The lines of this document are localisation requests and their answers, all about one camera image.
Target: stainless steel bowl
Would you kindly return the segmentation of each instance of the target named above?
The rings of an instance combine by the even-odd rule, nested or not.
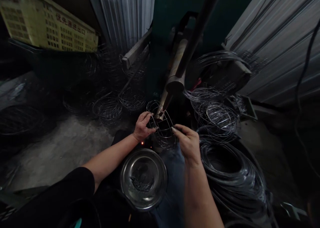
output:
[[[139,211],[155,208],[167,189],[167,170],[157,153],[139,149],[130,154],[121,171],[122,193]]]

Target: corrugated metal sheet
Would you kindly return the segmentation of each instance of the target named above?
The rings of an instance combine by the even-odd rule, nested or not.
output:
[[[100,0],[100,2],[109,39],[124,54],[150,28],[154,0]]]
[[[258,21],[239,42],[255,16]],[[270,63],[240,93],[276,106],[293,102],[294,88],[319,18],[320,0],[252,0],[230,31],[227,47],[238,53],[253,51]],[[309,68],[300,87],[302,97],[320,94],[319,65],[320,34],[313,44]]]

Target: green machine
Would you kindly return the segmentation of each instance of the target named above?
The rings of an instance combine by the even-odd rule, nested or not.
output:
[[[185,78],[192,57],[221,48],[226,36],[251,0],[155,0],[150,58],[146,73],[147,100],[166,100],[190,89],[200,74]]]

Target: metal pipe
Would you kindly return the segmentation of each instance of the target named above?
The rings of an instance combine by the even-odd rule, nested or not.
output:
[[[218,0],[205,0],[204,4],[202,6],[202,9],[197,17],[195,27],[193,29],[193,32],[191,34],[191,37],[188,41],[187,47],[185,49],[185,52],[182,56],[181,62],[179,64],[178,70],[176,72],[176,76],[178,78],[181,78],[187,68],[188,63],[190,62],[190,59],[192,58],[192,55],[198,45],[198,42],[200,40],[200,37],[210,19],[210,15],[216,6]]]

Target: hand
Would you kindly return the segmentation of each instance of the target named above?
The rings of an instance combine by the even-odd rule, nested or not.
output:
[[[191,166],[197,166],[201,164],[198,133],[186,126],[179,124],[176,124],[171,128],[175,136],[179,139],[181,152],[186,163],[189,163]]]
[[[133,132],[133,136],[138,142],[144,141],[150,134],[156,131],[156,128],[147,128],[147,123],[149,122],[152,115],[152,113],[145,111],[139,116],[136,122],[136,128]]]

